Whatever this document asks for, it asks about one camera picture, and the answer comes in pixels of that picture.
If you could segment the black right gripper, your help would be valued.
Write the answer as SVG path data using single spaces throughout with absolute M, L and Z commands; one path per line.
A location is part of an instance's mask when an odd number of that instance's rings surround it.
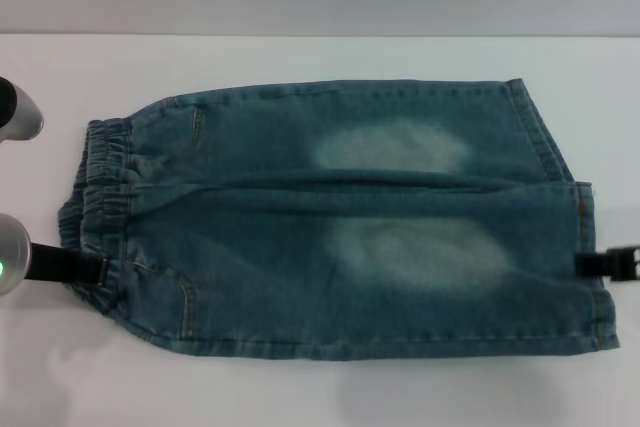
M 577 253 L 576 276 L 609 277 L 613 282 L 639 280 L 639 246 L 608 248 L 605 253 Z

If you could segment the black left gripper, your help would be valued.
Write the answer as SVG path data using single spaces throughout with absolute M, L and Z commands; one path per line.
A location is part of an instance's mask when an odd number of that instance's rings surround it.
M 103 286 L 111 266 L 108 256 L 74 252 L 38 244 L 31 244 L 29 279 L 49 282 L 72 282 L 75 284 Z

